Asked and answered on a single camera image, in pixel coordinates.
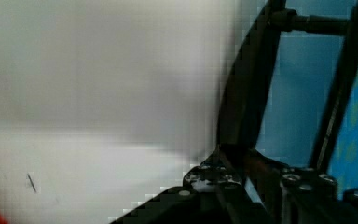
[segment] black metal bar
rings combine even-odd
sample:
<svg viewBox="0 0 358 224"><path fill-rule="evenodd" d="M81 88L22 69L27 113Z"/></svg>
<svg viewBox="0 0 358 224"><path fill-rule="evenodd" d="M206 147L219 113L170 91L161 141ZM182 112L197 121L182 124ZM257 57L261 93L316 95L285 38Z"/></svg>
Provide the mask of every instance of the black metal bar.
<svg viewBox="0 0 358 224"><path fill-rule="evenodd" d="M269 28L269 16L284 4L269 0L241 46L219 111L217 144L252 147L257 141L281 35Z"/></svg>
<svg viewBox="0 0 358 224"><path fill-rule="evenodd" d="M358 223L358 211L349 204L332 198L335 193L331 188L326 189L328 185L335 189L336 184L325 184L324 179L318 178L314 171L308 174L296 172L282 175L282 224Z"/></svg>
<svg viewBox="0 0 358 224"><path fill-rule="evenodd" d="M282 201L279 172L289 166L244 146L222 145L220 155L222 161L229 163L242 179L249 177L268 213L279 223Z"/></svg>
<svg viewBox="0 0 358 224"><path fill-rule="evenodd" d="M310 158L310 167L321 172L328 168L339 129L351 95L351 87L358 69L358 7L351 14L351 22L338 61L337 71L327 99L322 123Z"/></svg>
<svg viewBox="0 0 358 224"><path fill-rule="evenodd" d="M321 35L345 35L348 23L348 20L329 17L298 16L292 9L274 12L269 20L271 27L281 31L298 30Z"/></svg>

